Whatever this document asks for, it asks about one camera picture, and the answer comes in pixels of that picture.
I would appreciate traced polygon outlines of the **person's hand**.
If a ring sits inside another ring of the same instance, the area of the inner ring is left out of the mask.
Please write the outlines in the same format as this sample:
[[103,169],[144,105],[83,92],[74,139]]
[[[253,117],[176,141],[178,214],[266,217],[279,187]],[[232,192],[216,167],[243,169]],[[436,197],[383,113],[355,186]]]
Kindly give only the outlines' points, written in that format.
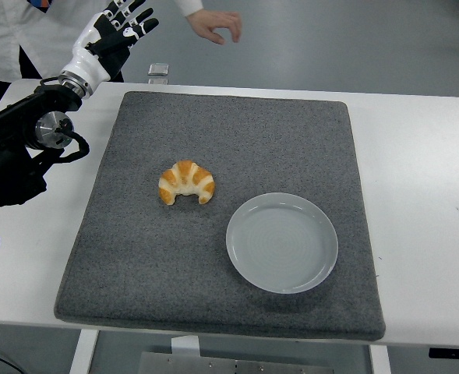
[[185,18],[199,37],[215,44],[225,44],[225,39],[217,32],[218,29],[228,30],[233,43],[240,41],[242,18],[239,12],[200,9]]

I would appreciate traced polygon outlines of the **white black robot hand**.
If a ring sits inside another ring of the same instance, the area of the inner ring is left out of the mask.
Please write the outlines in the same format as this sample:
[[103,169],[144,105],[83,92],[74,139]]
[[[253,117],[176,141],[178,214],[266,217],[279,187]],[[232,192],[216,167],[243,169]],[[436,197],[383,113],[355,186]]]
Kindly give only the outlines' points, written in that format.
[[95,14],[72,47],[72,60],[61,71],[60,83],[79,87],[91,96],[98,86],[114,79],[139,39],[159,21],[144,1],[112,1]]

